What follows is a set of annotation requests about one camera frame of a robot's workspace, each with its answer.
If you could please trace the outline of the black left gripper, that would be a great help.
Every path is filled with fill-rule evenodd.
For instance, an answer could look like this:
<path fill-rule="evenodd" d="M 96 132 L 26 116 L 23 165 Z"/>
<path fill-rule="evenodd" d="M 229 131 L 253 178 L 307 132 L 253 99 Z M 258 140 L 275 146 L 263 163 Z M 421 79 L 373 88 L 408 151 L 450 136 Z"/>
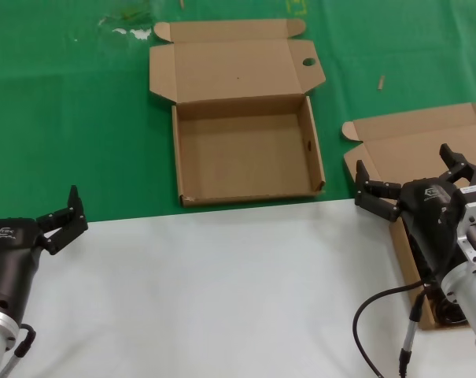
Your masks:
<path fill-rule="evenodd" d="M 0 312 L 21 321 L 42 248 L 51 255 L 88 229 L 78 188 L 72 185 L 67 207 L 36 219 L 0 219 Z"/>

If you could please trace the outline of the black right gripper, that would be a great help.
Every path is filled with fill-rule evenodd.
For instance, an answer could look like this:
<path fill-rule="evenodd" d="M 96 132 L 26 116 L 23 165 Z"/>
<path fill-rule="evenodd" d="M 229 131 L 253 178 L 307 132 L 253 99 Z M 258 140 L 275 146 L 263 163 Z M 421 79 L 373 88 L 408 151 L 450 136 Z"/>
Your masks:
<path fill-rule="evenodd" d="M 388 221 L 400 215 L 413 254 L 419 259 L 420 270 L 445 276 L 464 262 L 460 252 L 453 253 L 454 227 L 441 220 L 456 191 L 456 181 L 466 179 L 476 185 L 476 165 L 463 154 L 454 152 L 447 143 L 439 150 L 447 171 L 439 178 L 413 180 L 402 187 L 399 183 L 371 180 L 362 160 L 356 162 L 355 204 Z M 389 202 L 397 201 L 399 205 Z"/>

